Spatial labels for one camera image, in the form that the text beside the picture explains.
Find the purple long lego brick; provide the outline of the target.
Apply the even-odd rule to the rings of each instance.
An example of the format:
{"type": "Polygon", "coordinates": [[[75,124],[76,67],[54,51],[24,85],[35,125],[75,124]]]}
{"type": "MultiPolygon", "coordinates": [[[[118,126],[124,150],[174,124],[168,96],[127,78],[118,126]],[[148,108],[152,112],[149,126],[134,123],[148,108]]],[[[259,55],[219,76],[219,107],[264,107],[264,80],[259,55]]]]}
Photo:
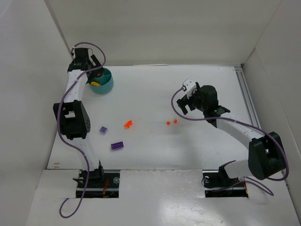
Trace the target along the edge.
{"type": "Polygon", "coordinates": [[[124,148],[124,144],[122,141],[111,144],[111,150],[113,151],[123,149],[123,148],[124,148]]]}

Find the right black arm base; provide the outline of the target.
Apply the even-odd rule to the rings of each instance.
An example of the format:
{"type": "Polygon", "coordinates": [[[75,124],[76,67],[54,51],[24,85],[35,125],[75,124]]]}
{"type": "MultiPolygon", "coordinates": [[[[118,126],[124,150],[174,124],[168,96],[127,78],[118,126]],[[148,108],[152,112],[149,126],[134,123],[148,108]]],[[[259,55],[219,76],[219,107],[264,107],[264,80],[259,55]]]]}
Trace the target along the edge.
{"type": "Polygon", "coordinates": [[[230,198],[245,197],[248,198],[245,183],[239,183],[230,188],[231,185],[237,183],[238,178],[229,178],[225,171],[225,166],[232,163],[223,164],[218,170],[204,170],[201,184],[205,188],[206,198],[230,198]]]}

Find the small purple square lego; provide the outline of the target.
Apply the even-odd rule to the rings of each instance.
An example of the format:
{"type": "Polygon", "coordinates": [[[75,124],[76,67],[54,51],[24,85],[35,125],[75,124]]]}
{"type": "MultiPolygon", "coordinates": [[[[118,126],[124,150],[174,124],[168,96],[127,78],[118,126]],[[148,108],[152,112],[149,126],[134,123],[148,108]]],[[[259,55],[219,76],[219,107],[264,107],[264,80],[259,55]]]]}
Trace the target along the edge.
{"type": "Polygon", "coordinates": [[[108,131],[108,129],[107,129],[106,127],[104,127],[104,126],[102,126],[102,127],[100,128],[100,130],[99,130],[99,132],[102,133],[102,134],[106,134],[107,131],[108,131]]]}

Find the yellow lego brick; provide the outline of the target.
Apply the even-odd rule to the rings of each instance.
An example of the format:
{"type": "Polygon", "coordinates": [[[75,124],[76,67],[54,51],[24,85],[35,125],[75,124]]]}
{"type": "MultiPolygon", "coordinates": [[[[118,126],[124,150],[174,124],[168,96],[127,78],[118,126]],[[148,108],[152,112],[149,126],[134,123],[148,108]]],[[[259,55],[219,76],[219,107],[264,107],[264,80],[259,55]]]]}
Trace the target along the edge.
{"type": "Polygon", "coordinates": [[[98,83],[98,82],[95,82],[95,81],[91,82],[91,85],[92,85],[92,86],[96,86],[96,87],[99,87],[99,86],[101,86],[101,84],[100,84],[100,83],[98,83]]]}

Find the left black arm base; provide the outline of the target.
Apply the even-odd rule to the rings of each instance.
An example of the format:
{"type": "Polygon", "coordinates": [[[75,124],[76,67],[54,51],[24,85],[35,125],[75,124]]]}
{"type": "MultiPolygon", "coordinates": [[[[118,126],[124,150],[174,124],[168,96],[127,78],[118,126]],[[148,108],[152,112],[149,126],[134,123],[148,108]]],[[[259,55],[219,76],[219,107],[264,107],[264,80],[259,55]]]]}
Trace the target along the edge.
{"type": "Polygon", "coordinates": [[[76,197],[81,198],[118,198],[120,170],[104,170],[99,162],[98,169],[89,172],[87,187],[85,187],[87,171],[81,170],[77,178],[76,197]]]}

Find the red orange lego piece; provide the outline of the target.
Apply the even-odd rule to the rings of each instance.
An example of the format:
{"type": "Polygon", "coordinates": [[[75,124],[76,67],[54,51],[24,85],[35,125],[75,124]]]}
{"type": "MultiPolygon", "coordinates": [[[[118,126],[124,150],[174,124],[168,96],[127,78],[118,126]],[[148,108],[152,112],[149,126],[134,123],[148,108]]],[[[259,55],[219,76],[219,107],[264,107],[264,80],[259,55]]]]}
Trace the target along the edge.
{"type": "Polygon", "coordinates": [[[132,120],[129,120],[128,122],[126,122],[126,123],[124,124],[124,127],[127,128],[127,129],[129,129],[130,127],[132,127],[132,125],[133,125],[132,120]]]}

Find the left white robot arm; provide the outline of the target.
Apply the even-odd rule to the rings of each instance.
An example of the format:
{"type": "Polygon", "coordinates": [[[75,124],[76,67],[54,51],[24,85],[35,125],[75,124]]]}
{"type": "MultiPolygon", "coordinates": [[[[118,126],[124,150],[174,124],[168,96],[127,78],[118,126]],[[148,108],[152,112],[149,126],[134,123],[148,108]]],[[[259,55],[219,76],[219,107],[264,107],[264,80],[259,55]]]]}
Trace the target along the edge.
{"type": "Polygon", "coordinates": [[[101,66],[95,55],[87,48],[73,48],[74,59],[69,64],[68,83],[61,102],[53,105],[58,134],[62,141],[79,152],[82,162],[80,178],[83,182],[104,181],[104,170],[88,139],[91,122],[82,103],[85,85],[101,66]]]}

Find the teal round divided container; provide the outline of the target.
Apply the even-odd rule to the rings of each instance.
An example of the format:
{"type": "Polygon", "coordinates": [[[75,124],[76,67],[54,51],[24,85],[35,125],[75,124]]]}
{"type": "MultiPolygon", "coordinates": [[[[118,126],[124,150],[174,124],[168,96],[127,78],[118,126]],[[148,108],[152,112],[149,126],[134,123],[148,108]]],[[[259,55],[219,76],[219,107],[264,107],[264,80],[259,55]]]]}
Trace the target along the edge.
{"type": "Polygon", "coordinates": [[[106,94],[110,92],[113,88],[114,85],[113,76],[110,70],[107,68],[103,68],[103,70],[100,71],[99,73],[103,73],[103,76],[100,78],[95,77],[91,82],[93,81],[98,82],[101,84],[101,86],[99,87],[92,86],[91,82],[89,82],[89,86],[92,89],[92,91],[96,94],[106,94]]]}

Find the aluminium rail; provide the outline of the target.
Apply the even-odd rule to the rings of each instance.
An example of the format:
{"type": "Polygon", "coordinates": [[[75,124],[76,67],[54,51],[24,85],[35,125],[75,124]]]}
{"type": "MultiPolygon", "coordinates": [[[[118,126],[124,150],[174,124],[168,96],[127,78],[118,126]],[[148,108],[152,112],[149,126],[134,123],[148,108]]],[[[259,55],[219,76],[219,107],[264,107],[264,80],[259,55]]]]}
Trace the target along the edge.
{"type": "Polygon", "coordinates": [[[238,83],[242,92],[242,96],[244,99],[244,103],[246,105],[247,113],[249,116],[249,119],[253,126],[261,128],[259,118],[256,113],[256,109],[253,104],[253,100],[244,76],[243,68],[242,66],[235,66],[234,71],[237,75],[238,83]]]}

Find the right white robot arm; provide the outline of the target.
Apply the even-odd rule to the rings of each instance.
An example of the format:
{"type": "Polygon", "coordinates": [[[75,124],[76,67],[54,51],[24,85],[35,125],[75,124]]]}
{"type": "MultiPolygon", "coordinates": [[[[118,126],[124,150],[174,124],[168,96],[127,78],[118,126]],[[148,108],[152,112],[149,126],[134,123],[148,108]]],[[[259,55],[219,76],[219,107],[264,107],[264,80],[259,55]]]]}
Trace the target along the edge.
{"type": "Polygon", "coordinates": [[[289,175],[289,164],[280,135],[266,132],[254,125],[239,121],[226,107],[219,105],[215,87],[200,86],[197,82],[187,79],[179,89],[185,95],[177,101],[171,100],[173,109],[179,107],[178,113],[187,119],[188,111],[199,110],[203,113],[202,121],[206,121],[220,129],[248,150],[248,158],[241,161],[246,165],[247,175],[259,180],[282,181],[289,175]]]}

